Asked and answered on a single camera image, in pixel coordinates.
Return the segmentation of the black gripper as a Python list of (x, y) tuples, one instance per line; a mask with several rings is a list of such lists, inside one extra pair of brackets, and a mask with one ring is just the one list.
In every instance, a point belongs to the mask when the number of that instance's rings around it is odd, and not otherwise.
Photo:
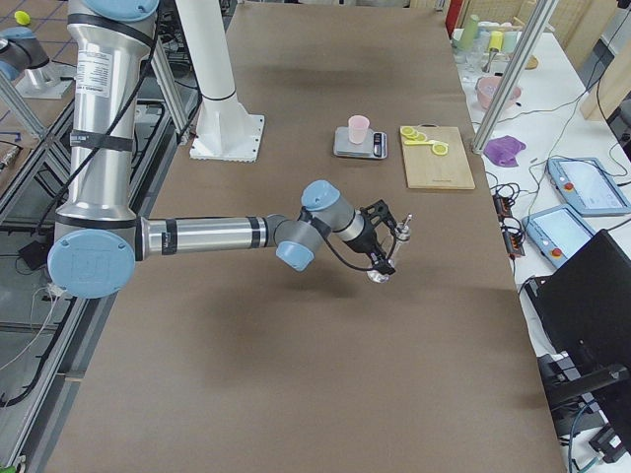
[(361, 230), (355, 236), (345, 240), (345, 244), (354, 252), (369, 256), (373, 263), (373, 270), (382, 275), (392, 275), (395, 269), (389, 262), (389, 256), (378, 242), (376, 230), (381, 223), (385, 223), (392, 234), (396, 228), (396, 221), (385, 201), (378, 200), (368, 207), (357, 210), (354, 222), (356, 221), (362, 224)]

